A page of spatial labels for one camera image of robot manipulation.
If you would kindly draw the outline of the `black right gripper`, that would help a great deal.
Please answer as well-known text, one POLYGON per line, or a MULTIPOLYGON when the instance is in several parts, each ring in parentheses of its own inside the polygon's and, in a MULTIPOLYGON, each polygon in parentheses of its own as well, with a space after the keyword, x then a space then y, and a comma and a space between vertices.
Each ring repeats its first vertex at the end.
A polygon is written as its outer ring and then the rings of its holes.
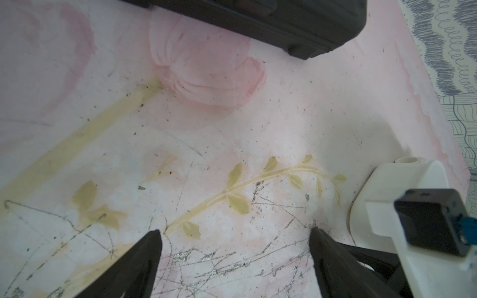
POLYGON ((377 277, 402 298, 413 298, 397 254, 340 244, 360 263, 368 265, 377 277))

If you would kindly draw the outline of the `black plastic tool case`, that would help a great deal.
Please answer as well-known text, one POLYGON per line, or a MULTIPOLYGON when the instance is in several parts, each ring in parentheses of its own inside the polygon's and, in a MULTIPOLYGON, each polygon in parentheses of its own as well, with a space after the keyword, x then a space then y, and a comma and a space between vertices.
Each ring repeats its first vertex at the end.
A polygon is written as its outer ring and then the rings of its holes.
POLYGON ((366 25, 367 0, 132 1, 154 6, 254 38, 307 60, 358 36, 366 25))

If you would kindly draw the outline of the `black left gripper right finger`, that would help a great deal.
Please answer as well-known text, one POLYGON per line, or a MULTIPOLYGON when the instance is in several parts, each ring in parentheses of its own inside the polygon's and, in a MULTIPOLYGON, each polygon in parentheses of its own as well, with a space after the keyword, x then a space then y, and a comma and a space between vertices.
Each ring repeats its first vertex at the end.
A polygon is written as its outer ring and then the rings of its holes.
POLYGON ((398 298, 370 267, 357 261, 324 230, 314 227, 309 251, 323 298, 398 298))

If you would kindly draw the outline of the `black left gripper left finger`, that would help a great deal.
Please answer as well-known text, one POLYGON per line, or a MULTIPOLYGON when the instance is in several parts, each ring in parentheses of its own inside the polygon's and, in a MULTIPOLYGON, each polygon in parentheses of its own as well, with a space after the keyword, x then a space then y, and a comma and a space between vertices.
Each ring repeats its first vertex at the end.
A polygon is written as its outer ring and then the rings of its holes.
POLYGON ((153 291, 162 247, 159 230, 146 233, 77 296, 79 298, 149 298, 153 291))

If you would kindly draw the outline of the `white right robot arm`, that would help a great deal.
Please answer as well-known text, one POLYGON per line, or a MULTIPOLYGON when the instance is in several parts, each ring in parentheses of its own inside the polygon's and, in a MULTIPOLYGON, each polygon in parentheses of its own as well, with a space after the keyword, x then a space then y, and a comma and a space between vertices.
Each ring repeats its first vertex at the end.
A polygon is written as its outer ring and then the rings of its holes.
POLYGON ((378 166, 354 201, 349 227, 360 248, 396 255, 416 298, 477 295, 477 220, 437 160, 378 166))

